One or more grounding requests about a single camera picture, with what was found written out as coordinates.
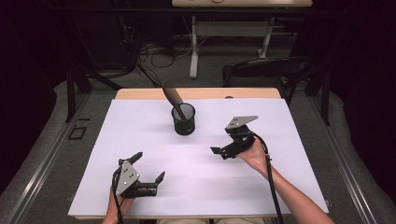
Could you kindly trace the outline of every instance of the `white table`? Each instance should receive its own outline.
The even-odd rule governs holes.
[[[175,133],[172,106],[158,99],[164,98],[158,89],[121,90],[107,112],[68,215],[103,217],[118,159],[142,151],[143,157],[134,164],[140,180],[152,182],[162,171],[166,175],[157,196],[137,199],[126,217],[275,217],[268,182],[244,161],[224,161],[210,149],[231,143],[224,128],[233,117],[251,115],[259,118],[247,126],[266,142],[272,164],[328,212],[285,101],[258,93],[274,89],[251,89],[251,97],[261,98],[207,99],[249,97],[248,90],[180,89],[184,101],[196,109],[196,129],[188,136]],[[147,99],[149,92],[157,99]],[[206,99],[191,99],[199,95]],[[279,203],[282,213],[290,212],[280,198]]]
[[[211,0],[172,0],[174,7],[311,7],[311,0],[224,0],[213,3]],[[262,36],[259,57],[265,58],[273,31],[274,18],[269,21],[197,21],[192,17],[192,56],[190,78],[197,78],[198,47],[197,36]]]

